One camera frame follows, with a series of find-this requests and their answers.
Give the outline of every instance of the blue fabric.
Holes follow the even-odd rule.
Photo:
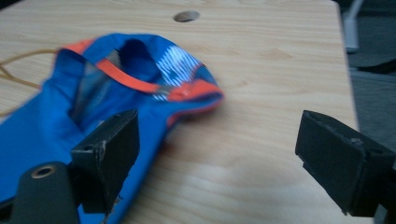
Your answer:
[[[157,35],[105,35],[96,39],[82,56],[61,49],[42,91],[0,126],[0,202],[15,195],[19,178],[26,170],[47,161],[69,163],[70,150],[100,122],[115,113],[137,108],[140,154],[108,220],[119,223],[172,128],[167,126],[168,118],[181,111],[211,107],[222,98],[221,94],[208,94],[188,102],[168,102],[166,96],[125,87],[93,66],[114,50],[120,57],[121,69],[141,80],[180,85],[200,78],[216,84],[204,66],[193,70],[197,59]],[[78,211],[81,223],[100,223],[104,218],[85,214],[81,208]]]

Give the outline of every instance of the gray carpet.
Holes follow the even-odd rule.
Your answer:
[[[350,0],[340,0],[342,11]],[[396,73],[364,73],[356,67],[396,59],[396,0],[365,0],[358,17],[360,49],[348,55],[361,133],[396,152]],[[375,224],[384,223],[379,207]]]

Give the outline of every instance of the orange trim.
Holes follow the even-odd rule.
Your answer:
[[[171,90],[168,95],[168,101],[182,102],[196,99],[213,92],[223,94],[222,90],[216,85],[197,79],[192,83],[183,83],[180,87]]]
[[[166,121],[166,125],[168,128],[172,127],[172,125],[175,124],[175,122],[177,121],[177,119],[179,119],[180,117],[184,116],[184,115],[190,115],[190,114],[200,114],[203,112],[208,112],[210,110],[215,109],[216,107],[218,107],[224,98],[219,99],[218,101],[216,101],[214,104],[212,105],[208,105],[206,107],[201,107],[201,108],[196,108],[196,109],[190,109],[190,110],[184,110],[184,111],[180,111],[177,112],[176,114],[173,114],[171,117],[168,118],[168,120]]]
[[[96,66],[108,76],[118,81],[120,84],[135,89],[137,91],[154,93],[160,88],[160,86],[157,84],[147,83],[145,81],[129,76],[128,74],[122,72],[108,59],[103,59],[102,61],[98,62]]]
[[[75,44],[64,46],[65,49],[73,50],[75,53],[82,55],[84,51],[92,44],[94,39],[81,40]]]

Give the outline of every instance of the wooden surface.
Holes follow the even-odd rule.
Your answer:
[[[200,17],[175,22],[180,11]],[[179,125],[124,223],[371,223],[345,217],[294,155],[304,109],[356,127],[337,6],[328,0],[26,0],[0,12],[0,60],[112,32],[163,35],[225,91]],[[7,69],[35,82],[52,55]],[[36,91],[0,80],[0,109]]]

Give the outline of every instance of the hole in table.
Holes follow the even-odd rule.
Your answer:
[[[196,21],[199,18],[199,12],[197,11],[183,11],[177,13],[174,17],[174,21],[177,22],[188,22],[188,21]]]

